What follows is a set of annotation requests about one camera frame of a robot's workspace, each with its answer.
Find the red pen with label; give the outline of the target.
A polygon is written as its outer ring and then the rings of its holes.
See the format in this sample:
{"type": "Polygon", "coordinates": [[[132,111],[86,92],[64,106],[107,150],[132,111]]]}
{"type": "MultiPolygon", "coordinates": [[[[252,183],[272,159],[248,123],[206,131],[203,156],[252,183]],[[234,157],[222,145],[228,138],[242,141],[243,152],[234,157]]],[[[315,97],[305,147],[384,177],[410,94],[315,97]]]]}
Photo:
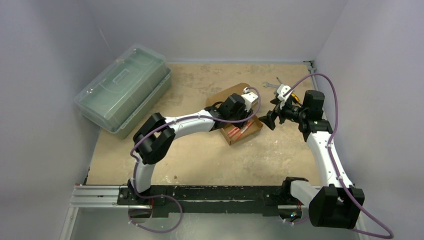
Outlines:
{"type": "Polygon", "coordinates": [[[249,121],[244,127],[241,128],[242,130],[242,135],[252,126],[252,124],[254,123],[254,121],[249,121]]]}

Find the brown cardboard box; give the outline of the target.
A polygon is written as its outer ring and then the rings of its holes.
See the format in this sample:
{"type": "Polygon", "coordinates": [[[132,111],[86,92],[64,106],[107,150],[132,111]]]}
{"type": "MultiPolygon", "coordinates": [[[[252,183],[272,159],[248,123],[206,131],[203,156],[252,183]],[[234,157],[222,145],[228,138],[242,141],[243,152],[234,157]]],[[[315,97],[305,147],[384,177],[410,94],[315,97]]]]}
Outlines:
{"type": "MultiPolygon", "coordinates": [[[[214,95],[211,95],[206,98],[205,106],[212,106],[216,102],[224,102],[231,94],[242,95],[243,90],[250,85],[247,83],[239,83],[234,86],[231,86],[227,89],[224,89],[214,95]]],[[[252,136],[254,133],[259,132],[263,128],[263,123],[259,121],[257,116],[251,118],[242,128],[237,130],[232,124],[227,123],[224,128],[219,129],[226,142],[231,146],[240,142],[241,140],[246,139],[249,136],[252,136]]]]}

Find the pink pen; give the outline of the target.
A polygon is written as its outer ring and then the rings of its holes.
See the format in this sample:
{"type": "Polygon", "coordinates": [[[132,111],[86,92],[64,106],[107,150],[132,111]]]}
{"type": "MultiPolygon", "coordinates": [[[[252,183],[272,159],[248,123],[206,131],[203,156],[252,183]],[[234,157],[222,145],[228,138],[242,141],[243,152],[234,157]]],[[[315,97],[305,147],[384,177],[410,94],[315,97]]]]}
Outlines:
{"type": "Polygon", "coordinates": [[[232,136],[233,135],[233,133],[234,132],[237,132],[239,130],[239,128],[238,127],[234,127],[232,130],[230,130],[228,133],[227,133],[227,135],[228,136],[232,136]]]}

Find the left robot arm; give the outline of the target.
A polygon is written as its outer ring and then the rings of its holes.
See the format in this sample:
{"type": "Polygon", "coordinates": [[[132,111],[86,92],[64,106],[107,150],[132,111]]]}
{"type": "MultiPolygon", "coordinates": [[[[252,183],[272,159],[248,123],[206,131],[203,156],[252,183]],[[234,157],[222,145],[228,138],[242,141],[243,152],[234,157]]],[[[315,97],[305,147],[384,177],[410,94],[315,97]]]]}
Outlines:
{"type": "Polygon", "coordinates": [[[256,114],[252,107],[260,103],[258,93],[245,90],[241,95],[233,93],[226,100],[192,114],[177,117],[164,117],[159,112],[152,114],[133,136],[130,155],[135,159],[135,166],[128,183],[130,199],[138,205],[148,201],[155,165],[166,156],[173,141],[220,130],[229,124],[241,128],[256,114]]]}

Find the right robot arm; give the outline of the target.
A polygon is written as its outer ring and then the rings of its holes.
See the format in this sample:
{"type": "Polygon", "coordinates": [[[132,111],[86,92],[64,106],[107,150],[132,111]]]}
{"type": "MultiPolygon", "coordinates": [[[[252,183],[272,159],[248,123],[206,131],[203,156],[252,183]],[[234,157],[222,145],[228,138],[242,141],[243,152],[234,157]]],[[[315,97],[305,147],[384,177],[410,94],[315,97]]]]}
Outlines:
{"type": "Polygon", "coordinates": [[[290,97],[283,97],[283,90],[276,90],[274,94],[275,98],[271,100],[274,109],[259,120],[271,130],[276,127],[276,119],[280,124],[286,120],[297,123],[319,168],[322,183],[320,189],[315,189],[304,177],[288,176],[282,182],[278,195],[288,204],[298,200],[305,205],[314,227],[352,230],[360,214],[354,201],[363,205],[365,194],[343,173],[330,139],[333,129],[330,122],[323,118],[325,95],[317,90],[307,90],[303,103],[297,106],[290,97]]]}

